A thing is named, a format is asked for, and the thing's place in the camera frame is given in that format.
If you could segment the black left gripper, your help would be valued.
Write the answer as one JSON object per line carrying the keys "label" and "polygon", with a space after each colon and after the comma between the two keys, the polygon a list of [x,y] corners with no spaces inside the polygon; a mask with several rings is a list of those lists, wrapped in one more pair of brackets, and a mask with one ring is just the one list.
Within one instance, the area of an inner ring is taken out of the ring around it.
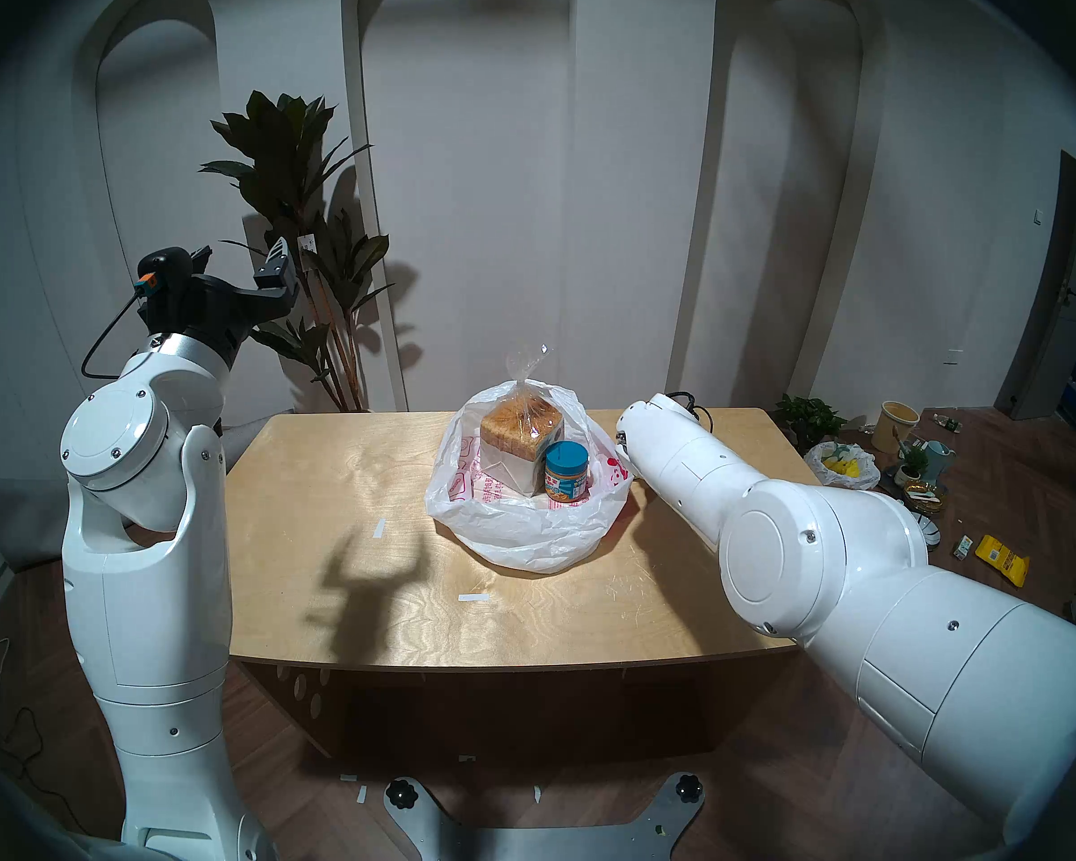
{"label": "black left gripper", "polygon": [[165,248],[139,262],[134,291],[140,317],[151,335],[180,334],[203,342],[233,366],[251,331],[288,317],[297,299],[298,277],[288,242],[279,236],[253,272],[256,287],[235,287],[206,273],[212,248],[187,252]]}

